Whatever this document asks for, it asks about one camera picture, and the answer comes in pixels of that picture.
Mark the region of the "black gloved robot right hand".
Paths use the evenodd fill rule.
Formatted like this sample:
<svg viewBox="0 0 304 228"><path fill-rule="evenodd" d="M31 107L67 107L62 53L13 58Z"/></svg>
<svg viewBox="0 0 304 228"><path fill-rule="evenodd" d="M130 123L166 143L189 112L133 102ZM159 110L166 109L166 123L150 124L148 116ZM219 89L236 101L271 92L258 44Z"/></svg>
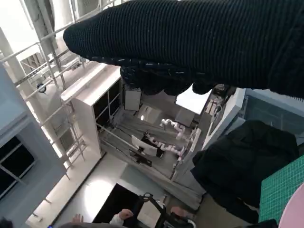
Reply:
<svg viewBox="0 0 304 228"><path fill-rule="evenodd" d="M145 95L223 84L304 97L301 0L130 0L75 23L68 49Z"/></svg>

